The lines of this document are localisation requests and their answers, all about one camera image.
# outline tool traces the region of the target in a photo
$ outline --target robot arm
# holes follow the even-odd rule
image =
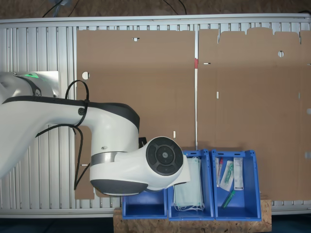
[[[47,124],[80,121],[84,102],[18,96],[0,105],[0,177],[25,153]],[[131,195],[190,181],[186,156],[158,137],[138,149],[139,116],[125,104],[90,102],[82,125],[92,131],[90,181],[102,193]]]

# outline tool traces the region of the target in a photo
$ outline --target blue face mask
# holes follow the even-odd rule
[[[204,210],[201,187],[201,160],[197,157],[187,159],[190,182],[174,186],[174,205],[178,211]]]

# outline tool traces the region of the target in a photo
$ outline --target plastic packaging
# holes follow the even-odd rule
[[[233,158],[234,190],[243,190],[243,158]]]
[[[216,165],[216,176],[218,176],[218,170],[219,170],[219,158],[215,158],[215,165]]]
[[[190,169],[190,182],[174,185],[175,209],[178,211],[204,210],[201,187],[201,160],[198,157],[187,158]]]
[[[235,194],[235,191],[232,190],[232,192],[230,193],[230,195],[227,197],[227,199],[225,200],[225,202],[224,202],[223,205],[222,205],[222,208],[223,208],[223,209],[227,207],[227,205],[229,204],[229,202],[230,202],[231,199],[233,198],[234,194]]]
[[[219,185],[220,185],[220,174],[222,172],[222,168],[223,168],[223,159],[220,158],[220,162],[219,162],[219,165],[217,166],[217,170],[216,170],[216,174],[217,174],[217,187],[219,187]]]
[[[233,182],[233,161],[228,160],[225,166],[225,172],[220,182],[220,188],[230,191]]]

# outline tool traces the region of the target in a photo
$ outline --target metal frame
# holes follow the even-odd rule
[[[220,35],[223,31],[246,32],[250,27],[300,35],[301,30],[311,29],[311,18],[308,14],[236,14],[0,20],[0,71],[57,70],[64,97],[68,84],[77,78],[77,30],[195,31],[194,57],[198,58],[200,29],[218,29]],[[73,89],[69,98],[75,96]],[[0,217],[112,216],[113,209],[121,205],[120,198],[74,199],[73,142],[73,133],[65,127],[34,141],[17,166],[0,180]],[[311,213],[311,201],[273,201],[272,211],[273,215]]]

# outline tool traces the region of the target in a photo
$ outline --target blue plastic bin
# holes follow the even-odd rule
[[[134,196],[124,196],[123,219],[167,218],[167,192],[144,191]]]
[[[174,188],[169,187],[168,192],[168,210],[170,221],[184,221],[184,220],[214,220],[214,206],[212,194],[212,180],[209,164],[208,150],[198,151],[183,151],[187,157],[199,157],[201,159],[201,184],[202,195],[205,208],[203,211],[178,211],[174,207],[173,197]]]
[[[253,150],[240,152],[216,151],[210,152],[212,160],[212,177],[214,191],[214,206],[216,220],[230,221],[261,221],[260,193],[257,172],[256,155]],[[223,167],[220,177],[223,177],[228,160],[243,158],[243,185],[244,190],[235,191],[229,205],[223,209],[222,204],[229,195],[226,190],[217,187],[215,158],[223,158]],[[230,191],[234,190],[234,181]]]

